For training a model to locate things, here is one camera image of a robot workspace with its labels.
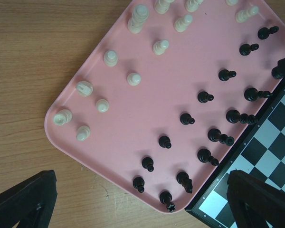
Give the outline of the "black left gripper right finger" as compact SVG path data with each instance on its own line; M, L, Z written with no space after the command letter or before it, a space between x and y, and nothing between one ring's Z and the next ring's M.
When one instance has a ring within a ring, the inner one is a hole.
M285 193L245 173L231 171L227 198L239 228L285 228Z

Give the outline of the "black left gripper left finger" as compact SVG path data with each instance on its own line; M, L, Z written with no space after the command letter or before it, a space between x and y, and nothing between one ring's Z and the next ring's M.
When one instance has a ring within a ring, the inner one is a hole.
M57 200L54 170L41 171L0 193L0 228L47 228Z

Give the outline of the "black pawn piece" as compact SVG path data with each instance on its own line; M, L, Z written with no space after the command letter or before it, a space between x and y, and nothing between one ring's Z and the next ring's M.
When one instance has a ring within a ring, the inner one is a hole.
M261 28L258 33L257 36L260 40L265 40L267 39L271 34L275 34L279 31L279 27L278 26L273 26L270 28L267 27L263 27Z
M145 157L142 160L142 166L147 169L149 172L154 171L154 162L150 157Z
M198 94L198 101L200 103L207 103L208 101L212 101L214 99L214 96L207 93L206 91L202 91Z
M168 136L163 135L159 138L159 145L162 148L170 149L171 148L171 140Z
M145 182L144 182L144 179L142 177L138 176L138 177L134 178L133 187L135 189L137 189L139 193L144 192L144 185L145 185Z
M218 77L221 81L228 81L230 78L233 78L236 75L236 71L228 71L227 69L223 69L219 72Z
M180 116L180 122L183 125L189 125L189 124L194 124L195 123L195 119L192 118L192 116L189 113L183 113Z
M259 45L258 44L243 44L240 46L239 48L239 52L242 56L247 56L249 55L252 51L258 50L259 49Z

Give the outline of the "black and white chessboard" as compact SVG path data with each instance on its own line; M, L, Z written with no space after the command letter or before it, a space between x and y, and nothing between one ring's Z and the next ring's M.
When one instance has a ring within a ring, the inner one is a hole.
M285 86L239 149L185 210L211 228L235 228L227 200L233 170L244 171L285 193Z

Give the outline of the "black bishop piece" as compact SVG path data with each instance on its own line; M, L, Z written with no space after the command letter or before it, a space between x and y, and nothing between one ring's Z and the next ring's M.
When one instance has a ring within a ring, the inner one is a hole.
M258 91L254 87L248 88L244 92L244 98L250 102L256 101L257 99L261 98L269 98L272 95L273 93L269 91Z
M202 163L209 163L212 166L219 165L219 161L211 155L211 152L208 149L200 149L197 156L198 160Z

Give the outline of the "black rook piece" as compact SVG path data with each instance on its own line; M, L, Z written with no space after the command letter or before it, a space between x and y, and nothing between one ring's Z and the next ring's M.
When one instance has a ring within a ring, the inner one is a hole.
M168 191L163 191L160 194L160 202L166 205L166 209L169 213L172 213L176 209L175 204L172 202L172 195Z

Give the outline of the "white pawn piece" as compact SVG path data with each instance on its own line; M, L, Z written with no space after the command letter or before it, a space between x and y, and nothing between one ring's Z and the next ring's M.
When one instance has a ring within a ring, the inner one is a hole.
M127 82L131 86L136 86L140 84L142 77L138 73L130 73L127 76Z
M99 112L104 113L109 109L109 102L105 99L99 99L95 106Z
M76 138L79 141L84 141L90 136L90 133L91 133L90 127L83 125L78 128Z
M177 32L184 32L192 22L193 16L191 14L186 14L175 21L174 28Z
M169 47L169 41L166 39L157 41L154 43L152 50L154 52L154 54L156 55L162 55L166 49Z
M235 20L238 23L244 23L249 18L255 16L259 13L259 7L258 6L252 6L249 9L243 9L236 13Z
M187 0L185 2L185 9L187 10L187 12L194 12L196 11L200 4L203 2L204 0Z

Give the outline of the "white rook piece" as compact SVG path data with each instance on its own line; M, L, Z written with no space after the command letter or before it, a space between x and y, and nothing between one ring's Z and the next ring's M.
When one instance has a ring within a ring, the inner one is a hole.
M53 123L58 126L62 126L72 120L73 114L68 109L60 110L53 117Z

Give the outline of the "white knight piece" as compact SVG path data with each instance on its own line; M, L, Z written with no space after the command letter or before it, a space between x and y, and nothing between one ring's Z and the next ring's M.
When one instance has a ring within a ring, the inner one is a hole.
M93 86L91 83L87 82L87 81L80 81L77 83L76 85L76 90L78 91L78 93L83 96L83 97L87 97L89 95L92 94L93 92Z

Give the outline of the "pink plastic tray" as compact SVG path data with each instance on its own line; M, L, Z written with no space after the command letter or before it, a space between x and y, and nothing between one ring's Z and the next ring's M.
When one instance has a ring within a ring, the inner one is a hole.
M147 6L149 17L141 32L133 34L127 23L139 4ZM236 13L252 6L258 6L259 13L244 23L236 22ZM285 57L285 24L263 0L241 0L235 6L206 0L193 12L193 22L179 33L174 23L186 13L183 0L174 1L162 15L154 10L153 0L133 0L51 105L44 123L56 148L165 214L168 211L160 202L163 191L170 192L176 211L181 211L213 173L213 166L198 160L199 149L207 148L218 160L230 152L230 147L211 142L208 131L218 128L238 139L246 125L229 123L226 113L236 109L256 114L265 100L249 102L244 91L248 87L274 90L279 81L271 71ZM277 33L258 38L261 28L273 26L279 27ZM154 43L163 39L169 47L162 55L154 54ZM239 48L246 43L258 44L259 49L242 56ZM114 67L104 63L108 50L118 55ZM223 69L237 75L221 81L218 74ZM142 77L140 84L128 84L130 73ZM92 84L91 95L78 93L80 81ZM214 99L200 103L202 91ZM109 102L108 111L97 110L99 99ZM53 117L63 109L72 112L72 120L55 125ZM195 123L183 125L183 113L189 113ZM83 125L91 133L79 141L76 134ZM170 149L159 145L163 135L170 138ZM145 157L153 159L154 171L142 166ZM191 194L176 180L181 171L192 180ZM145 182L143 193L133 187L138 176Z

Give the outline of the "white bishop piece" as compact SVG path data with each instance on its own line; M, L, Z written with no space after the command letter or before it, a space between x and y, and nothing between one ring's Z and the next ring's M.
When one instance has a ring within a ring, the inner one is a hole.
M104 63L109 67L114 67L118 62L118 55L113 50L108 50L104 54Z
M239 0L225 0L225 2L228 6L235 6Z

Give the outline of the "white king piece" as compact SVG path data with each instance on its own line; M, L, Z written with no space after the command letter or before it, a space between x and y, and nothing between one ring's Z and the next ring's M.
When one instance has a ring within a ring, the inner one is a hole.
M158 14L165 14L169 8L170 5L174 2L174 0L156 0L154 4L154 10Z

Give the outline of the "white queen piece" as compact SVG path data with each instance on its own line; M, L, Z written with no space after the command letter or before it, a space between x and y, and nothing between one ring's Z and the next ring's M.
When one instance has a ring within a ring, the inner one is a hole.
M133 34L139 33L142 30L143 24L146 22L148 16L149 10L146 5L139 4L135 6L131 18L127 23L128 30Z

